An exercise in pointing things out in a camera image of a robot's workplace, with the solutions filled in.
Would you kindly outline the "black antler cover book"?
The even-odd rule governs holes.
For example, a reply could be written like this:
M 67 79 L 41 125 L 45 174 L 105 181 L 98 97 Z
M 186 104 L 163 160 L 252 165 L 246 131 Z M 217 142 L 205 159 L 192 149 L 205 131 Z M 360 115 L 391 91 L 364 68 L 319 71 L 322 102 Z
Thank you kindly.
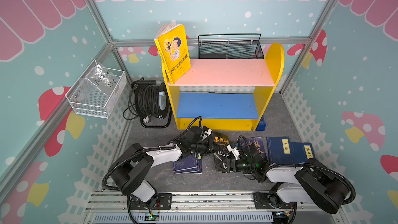
M 212 145 L 214 152 L 214 162 L 219 162 L 229 158 L 227 154 L 227 146 L 230 145 L 229 138 L 219 132 L 213 132 L 212 135 L 214 137 L 214 142 Z

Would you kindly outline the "yellow cartoon cover book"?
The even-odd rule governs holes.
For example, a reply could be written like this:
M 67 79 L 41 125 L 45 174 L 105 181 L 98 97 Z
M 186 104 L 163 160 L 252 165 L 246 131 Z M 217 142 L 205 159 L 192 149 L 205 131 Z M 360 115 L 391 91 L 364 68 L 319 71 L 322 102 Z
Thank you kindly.
M 184 25 L 164 24 L 154 38 L 163 68 L 171 85 L 190 68 L 190 56 Z

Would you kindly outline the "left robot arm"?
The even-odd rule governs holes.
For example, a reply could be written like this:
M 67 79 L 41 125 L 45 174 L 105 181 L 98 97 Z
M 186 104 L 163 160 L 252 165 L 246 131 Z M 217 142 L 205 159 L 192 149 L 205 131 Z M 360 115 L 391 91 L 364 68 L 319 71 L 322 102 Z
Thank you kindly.
M 213 151 L 214 131 L 202 125 L 201 116 L 195 118 L 178 136 L 167 145 L 143 147 L 136 143 L 130 146 L 108 169 L 102 178 L 103 190 L 119 191 L 128 200 L 139 199 L 149 207 L 158 200 L 155 188 L 145 180 L 150 169 L 158 165 L 176 162 L 192 153 L 205 155 Z

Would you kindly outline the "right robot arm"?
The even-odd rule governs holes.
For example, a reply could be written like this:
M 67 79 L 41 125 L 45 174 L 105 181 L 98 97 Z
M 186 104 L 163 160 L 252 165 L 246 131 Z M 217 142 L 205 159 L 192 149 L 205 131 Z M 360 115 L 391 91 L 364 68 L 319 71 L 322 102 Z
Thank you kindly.
M 266 196 L 256 193 L 258 201 L 268 202 L 273 208 L 301 202 L 335 214 L 356 198 L 353 184 L 318 161 L 311 143 L 291 142 L 287 136 L 263 140 L 241 135 L 232 144 L 219 134 L 208 147 L 215 156 L 217 171 L 243 173 L 259 184 L 273 183 Z

